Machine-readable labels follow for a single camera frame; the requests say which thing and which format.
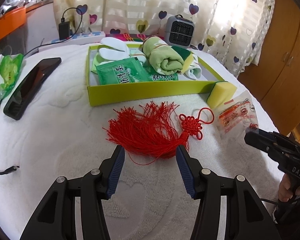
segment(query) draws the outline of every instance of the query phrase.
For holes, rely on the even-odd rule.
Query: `transparent plastic bag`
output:
[[[21,70],[23,55],[4,56],[0,60],[0,101],[14,88]]]
[[[256,110],[250,93],[246,90],[214,110],[221,135],[237,138],[246,129],[258,129]]]

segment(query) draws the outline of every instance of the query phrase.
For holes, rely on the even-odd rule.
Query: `red string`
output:
[[[179,145],[184,145],[186,150],[189,151],[189,136],[196,135],[199,140],[203,137],[200,122],[210,124],[214,121],[213,112],[207,107],[199,111],[196,119],[193,116],[180,114],[179,119],[182,121],[183,132],[179,136],[171,120],[171,114],[175,112],[178,105],[174,103],[157,105],[151,102],[141,107],[143,113],[139,113],[131,107],[121,109],[119,112],[116,111],[118,118],[109,120],[109,129],[106,129],[109,136],[107,140],[122,145],[128,152],[133,154],[154,157],[155,159],[152,162],[158,158],[165,159],[175,156],[176,148]],[[200,120],[201,111],[204,109],[211,112],[211,122]]]

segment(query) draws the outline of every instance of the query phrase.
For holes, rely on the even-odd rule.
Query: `silver screw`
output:
[[[237,180],[238,181],[244,181],[246,178],[244,177],[244,176],[242,176],[242,175],[238,175],[237,176]]]
[[[209,169],[207,169],[207,168],[202,169],[201,172],[204,175],[209,175],[211,173],[211,171]]]
[[[93,169],[92,171],[91,171],[91,174],[92,175],[98,175],[100,173],[100,170],[99,169]]]
[[[65,181],[65,177],[63,177],[63,176],[60,176],[60,177],[57,178],[58,183],[62,183],[64,181]]]

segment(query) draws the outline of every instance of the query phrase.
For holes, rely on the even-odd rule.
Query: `wooden cabinet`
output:
[[[250,64],[238,80],[259,101],[265,97],[290,57],[300,27],[300,10],[294,0],[275,0],[258,66]]]
[[[300,123],[300,30],[287,63],[261,105],[283,135]]]

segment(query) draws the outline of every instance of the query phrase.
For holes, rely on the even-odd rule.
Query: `plastic packet with red print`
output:
[[[259,128],[256,110],[246,90],[214,110],[221,136],[239,137],[247,129]]]

